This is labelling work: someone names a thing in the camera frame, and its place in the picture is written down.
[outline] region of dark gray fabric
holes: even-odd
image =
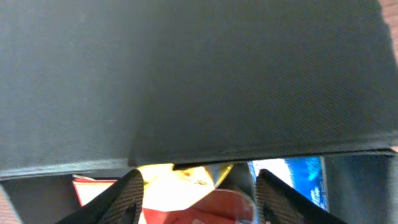
[[[398,137],[397,67],[376,0],[0,8],[3,177],[119,168],[129,156],[141,165],[363,151]]]
[[[398,158],[325,158],[329,212],[347,223],[397,223]]]
[[[71,175],[1,182],[22,223],[50,224],[80,208]]]

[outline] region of carbon fiber texture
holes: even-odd
[[[1,177],[397,144],[376,0],[0,8]]]
[[[131,224],[138,224],[141,208],[142,199],[144,197],[144,180],[141,175],[137,175],[135,178],[131,179],[127,186],[123,188],[120,196],[112,203],[109,209],[101,217],[99,224],[105,223],[120,223],[122,216],[126,210],[136,204],[134,221]]]
[[[303,216],[291,206],[289,201],[261,178],[258,178],[256,182],[256,204],[260,224],[270,221],[264,218],[265,204],[274,211],[280,224],[305,223]]]

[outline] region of carbon fiber piece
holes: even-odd
[[[132,170],[90,203],[58,223],[121,223],[125,213],[128,212],[134,214],[133,222],[128,223],[138,224],[143,196],[144,181],[141,173]]]
[[[273,220],[264,217],[264,205],[269,210],[274,211],[274,215],[278,220],[276,223],[305,223],[303,216],[292,207],[285,196],[273,189],[263,178],[258,178],[256,182],[256,203],[260,224],[266,224],[266,221],[275,223],[272,222]]]
[[[143,197],[144,180],[141,176],[137,176],[136,178],[131,179],[127,186],[123,188],[120,196],[112,203],[112,206],[107,209],[98,223],[120,223],[126,210],[135,204],[135,216],[134,221],[131,224],[138,224]]]
[[[265,169],[257,177],[256,204],[260,224],[344,223]]]

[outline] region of gray surface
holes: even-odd
[[[385,148],[376,0],[1,1],[0,176]]]
[[[22,223],[55,223],[80,208],[71,175],[2,182]]]
[[[397,223],[398,158],[325,158],[329,212],[347,223]]]

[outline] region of gray fabric panel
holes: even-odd
[[[397,67],[376,0],[0,8],[3,176],[119,168],[106,161],[129,156],[140,165],[362,151],[398,137]]]
[[[71,175],[2,182],[21,223],[55,223],[80,208]]]
[[[398,158],[325,158],[329,212],[347,223],[397,223]]]

